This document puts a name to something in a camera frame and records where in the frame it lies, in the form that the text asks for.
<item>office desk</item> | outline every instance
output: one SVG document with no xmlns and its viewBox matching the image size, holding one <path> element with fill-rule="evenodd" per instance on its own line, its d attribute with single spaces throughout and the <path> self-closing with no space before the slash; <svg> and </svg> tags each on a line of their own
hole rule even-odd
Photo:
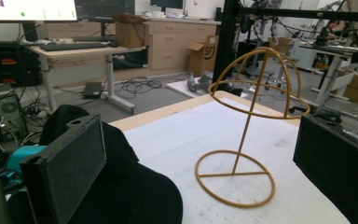
<svg viewBox="0 0 358 224">
<path fill-rule="evenodd" d="M 50 69 L 52 69 L 49 64 L 48 60 L 61 60 L 61 59 L 75 59 L 75 58 L 82 58 L 85 56 L 94 56 L 94 55 L 104 55 L 105 58 L 105 74 L 107 76 L 107 86 L 108 92 L 105 97 L 111 100 L 113 103 L 124 106 L 128 108 L 131 113 L 133 114 L 133 110 L 135 105 L 115 96 L 115 88 L 114 88 L 114 69 L 113 69 L 113 61 L 112 61 L 112 54 L 119 54 L 119 53 L 127 53 L 127 52 L 134 52 L 140 51 L 144 49 L 136 48 L 136 49 L 126 49 L 122 47 L 118 48 L 105 48 L 105 49 L 77 49 L 77 50 L 61 50 L 61 51 L 44 51 L 39 47 L 32 47 L 30 48 L 31 51 L 39 54 L 40 62 L 41 62 L 41 71 L 43 75 L 44 85 L 46 87 L 46 93 L 48 96 L 48 106 L 50 112 L 53 112 L 57 109 L 57 103 L 55 100 L 55 96 L 53 93 L 53 87 L 51 85 L 50 80 Z"/>
<path fill-rule="evenodd" d="M 325 46 L 325 47 L 314 47 L 312 44 L 302 42 L 300 43 L 301 48 L 311 49 L 317 53 L 322 53 L 325 55 L 334 56 L 331 65 L 329 66 L 326 78 L 320 89 L 312 88 L 313 91 L 318 91 L 318 97 L 314 102 L 316 105 L 322 105 L 327 96 L 330 94 L 330 91 L 337 90 L 337 93 L 333 96 L 338 98 L 349 100 L 346 97 L 343 97 L 346 86 L 351 83 L 354 73 L 347 74 L 343 77 L 337 76 L 337 71 L 340 70 L 342 61 L 352 58 L 355 54 L 358 54 L 358 48 L 353 47 L 343 47 L 343 46 Z"/>
<path fill-rule="evenodd" d="M 216 96 L 231 104 L 250 105 L 248 100 L 226 92 L 219 91 Z M 255 109 L 279 114 L 261 105 Z M 243 153 L 258 159 L 272 173 L 277 187 L 270 202 L 257 208 L 238 208 L 207 194 L 195 176 L 197 159 L 219 147 L 237 150 L 245 120 L 245 115 L 218 104 L 207 94 L 111 125 L 124 131 L 141 164 L 166 175 L 179 188 L 184 202 L 184 224 L 349 223 L 293 163 L 297 119 L 254 117 L 250 123 Z M 232 184 L 233 192 L 249 186 L 246 182 Z"/>
</svg>

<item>drawer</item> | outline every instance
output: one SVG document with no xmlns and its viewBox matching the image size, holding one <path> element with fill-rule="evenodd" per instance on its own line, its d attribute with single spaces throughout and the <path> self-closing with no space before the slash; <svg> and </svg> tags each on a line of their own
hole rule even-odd
<svg viewBox="0 0 358 224">
<path fill-rule="evenodd" d="M 215 35 L 216 25 L 210 24 L 189 24 L 186 26 L 186 33 L 192 35 Z"/>
<path fill-rule="evenodd" d="M 185 25 L 181 22 L 155 21 L 153 22 L 153 32 L 174 32 L 182 33 Z"/>
<path fill-rule="evenodd" d="M 173 50 L 152 53 L 152 70 L 188 66 L 188 51 Z"/>
<path fill-rule="evenodd" d="M 180 33 L 156 33 L 153 34 L 153 51 L 183 49 L 184 34 Z"/>
<path fill-rule="evenodd" d="M 48 60 L 49 67 L 51 69 L 73 67 L 73 66 L 84 65 L 89 63 L 104 63 L 104 62 L 105 62 L 105 58 L 99 56 L 78 58 L 78 59 L 59 59 L 57 61 Z"/>
</svg>

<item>computer monitor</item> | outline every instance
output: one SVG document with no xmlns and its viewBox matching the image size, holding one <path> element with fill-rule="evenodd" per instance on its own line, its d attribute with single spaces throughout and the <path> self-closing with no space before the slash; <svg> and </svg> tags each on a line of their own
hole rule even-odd
<svg viewBox="0 0 358 224">
<path fill-rule="evenodd" d="M 161 7 L 165 13 L 167 7 L 183 9 L 183 0 L 150 0 L 150 6 Z"/>
<path fill-rule="evenodd" d="M 75 0 L 0 0 L 0 22 L 76 20 Z"/>
<path fill-rule="evenodd" d="M 79 19 L 112 18 L 112 15 L 135 13 L 135 0 L 75 0 Z"/>
</svg>

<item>table surface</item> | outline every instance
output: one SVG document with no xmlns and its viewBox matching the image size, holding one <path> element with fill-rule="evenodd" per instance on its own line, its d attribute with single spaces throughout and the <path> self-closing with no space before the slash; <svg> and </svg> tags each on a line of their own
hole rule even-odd
<svg viewBox="0 0 358 224">
<path fill-rule="evenodd" d="M 328 52 L 330 54 L 337 54 L 340 56 L 351 57 L 354 52 L 358 52 L 358 48 L 345 47 L 345 46 L 323 46 L 315 47 L 311 43 L 301 42 L 299 45 L 301 48 L 314 49 L 316 51 Z"/>
<path fill-rule="evenodd" d="M 248 100 L 223 91 L 216 96 L 238 107 L 250 105 Z M 256 105 L 255 110 L 281 114 L 262 105 Z M 179 188 L 184 202 L 183 223 L 349 223 L 292 161 L 298 119 L 252 117 L 243 153 L 262 162 L 272 173 L 277 189 L 270 202 L 257 208 L 233 207 L 218 202 L 201 188 L 194 173 L 196 161 L 217 147 L 237 150 L 246 117 L 207 94 L 110 124 L 124 132 L 141 164 L 166 175 Z M 234 180 L 229 192 L 249 195 L 239 188 L 252 185 L 252 181 L 244 184 Z M 268 186 L 261 183 L 256 191 Z"/>
<path fill-rule="evenodd" d="M 47 57 L 48 59 L 67 59 L 67 58 L 76 58 L 76 57 L 85 57 L 91 55 L 101 55 L 101 54 L 119 54 L 119 53 L 129 53 L 145 49 L 145 47 L 127 49 L 122 47 L 117 48 L 101 48 L 101 49 L 76 49 L 76 50 L 59 50 L 59 51 L 45 51 L 39 47 L 30 47 L 30 50 Z"/>
</svg>

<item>black panel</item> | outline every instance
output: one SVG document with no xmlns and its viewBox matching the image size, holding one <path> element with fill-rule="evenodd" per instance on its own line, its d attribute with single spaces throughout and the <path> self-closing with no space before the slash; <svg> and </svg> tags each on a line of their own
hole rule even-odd
<svg viewBox="0 0 358 224">
<path fill-rule="evenodd" d="M 0 83 L 13 86 L 40 84 L 39 56 L 14 42 L 0 43 Z"/>
<path fill-rule="evenodd" d="M 134 0 L 75 0 L 76 14 L 81 17 L 109 17 L 128 12 L 135 14 Z"/>
<path fill-rule="evenodd" d="M 358 139 L 338 124 L 304 117 L 294 162 L 351 223 L 358 224 Z"/>
</svg>

